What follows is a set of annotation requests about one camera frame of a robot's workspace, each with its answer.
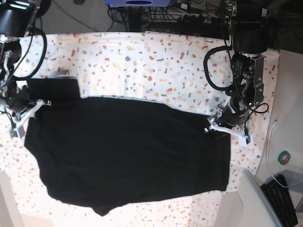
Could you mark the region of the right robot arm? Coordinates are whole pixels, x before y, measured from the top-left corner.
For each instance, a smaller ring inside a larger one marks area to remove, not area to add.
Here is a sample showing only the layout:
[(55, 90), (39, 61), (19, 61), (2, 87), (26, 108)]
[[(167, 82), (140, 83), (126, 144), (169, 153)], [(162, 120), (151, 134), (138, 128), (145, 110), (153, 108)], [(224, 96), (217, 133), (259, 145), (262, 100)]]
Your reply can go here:
[[(51, 6), (50, 0), (2, 0), (0, 2), (0, 112), (6, 114), (11, 127), (17, 128), (27, 110), (34, 105), (29, 88), (19, 88), (17, 82), (30, 80), (40, 69), (47, 50), (45, 32), (36, 27), (36, 19), (41, 18)], [(15, 72), (25, 59), (20, 39), (39, 35), (43, 39), (43, 49), (35, 69), (27, 76), (17, 77)]]

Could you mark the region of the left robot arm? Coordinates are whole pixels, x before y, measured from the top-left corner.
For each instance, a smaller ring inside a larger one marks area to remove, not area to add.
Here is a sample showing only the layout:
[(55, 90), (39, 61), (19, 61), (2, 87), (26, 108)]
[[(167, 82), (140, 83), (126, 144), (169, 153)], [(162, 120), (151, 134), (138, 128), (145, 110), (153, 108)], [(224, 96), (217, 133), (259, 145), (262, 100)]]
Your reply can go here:
[[(205, 131), (220, 131), (238, 137), (245, 144), (252, 141), (248, 121), (253, 113), (263, 105), (263, 53), (267, 45), (268, 9), (256, 0), (227, 0), (225, 2), (225, 19), (230, 26), (231, 44), (209, 50), (203, 66), (208, 84), (217, 91), (223, 91), (230, 97), (227, 105), (218, 106), (215, 115), (210, 116), (210, 126)], [(210, 78), (208, 61), (217, 53), (229, 54), (232, 70), (232, 83), (219, 87)]]

